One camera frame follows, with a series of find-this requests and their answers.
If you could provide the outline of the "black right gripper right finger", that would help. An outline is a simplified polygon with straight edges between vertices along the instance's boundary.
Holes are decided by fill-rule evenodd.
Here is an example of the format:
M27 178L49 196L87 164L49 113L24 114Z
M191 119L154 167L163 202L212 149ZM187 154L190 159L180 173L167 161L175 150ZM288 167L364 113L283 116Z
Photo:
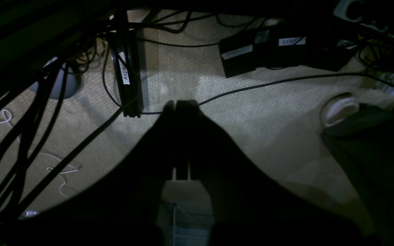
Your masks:
M262 172L194 100L183 114L199 180L215 217L210 246L361 246L358 226L302 199Z

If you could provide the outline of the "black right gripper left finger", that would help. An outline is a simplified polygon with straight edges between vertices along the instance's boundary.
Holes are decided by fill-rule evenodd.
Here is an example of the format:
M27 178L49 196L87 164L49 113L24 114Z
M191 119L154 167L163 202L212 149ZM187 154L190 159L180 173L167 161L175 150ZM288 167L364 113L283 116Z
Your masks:
M160 197L172 174L174 102L111 172L47 212L48 246L158 246Z

